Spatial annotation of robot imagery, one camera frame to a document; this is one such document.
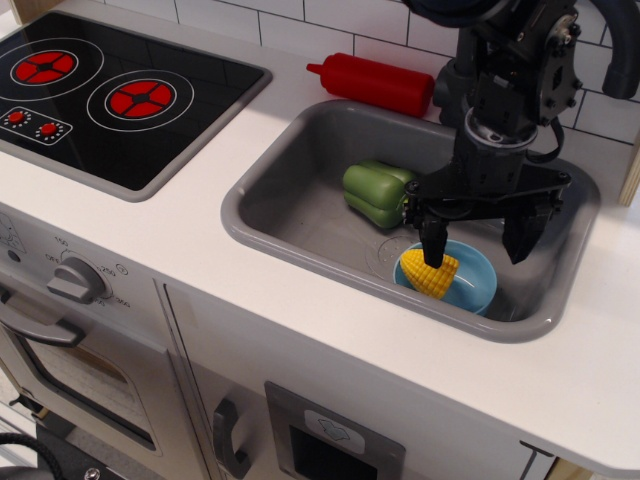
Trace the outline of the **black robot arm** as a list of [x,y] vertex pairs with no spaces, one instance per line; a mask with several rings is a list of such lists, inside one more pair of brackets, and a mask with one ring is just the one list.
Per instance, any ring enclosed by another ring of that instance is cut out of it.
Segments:
[[435,102],[456,129],[451,160],[406,184],[405,220],[424,260],[442,264],[453,221],[500,219],[513,263],[525,260],[562,208],[569,174],[555,152],[530,151],[540,127],[564,136],[559,114],[574,105],[579,27],[570,1],[413,1],[410,10],[459,32]]

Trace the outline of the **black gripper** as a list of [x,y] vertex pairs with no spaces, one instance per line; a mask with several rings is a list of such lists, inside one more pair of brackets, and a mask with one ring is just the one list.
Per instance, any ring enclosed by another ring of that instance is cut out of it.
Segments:
[[524,150],[456,146],[443,167],[405,185],[404,222],[422,222],[425,263],[440,268],[448,222],[504,219],[503,246],[512,264],[527,259],[562,206],[569,173],[531,163]]

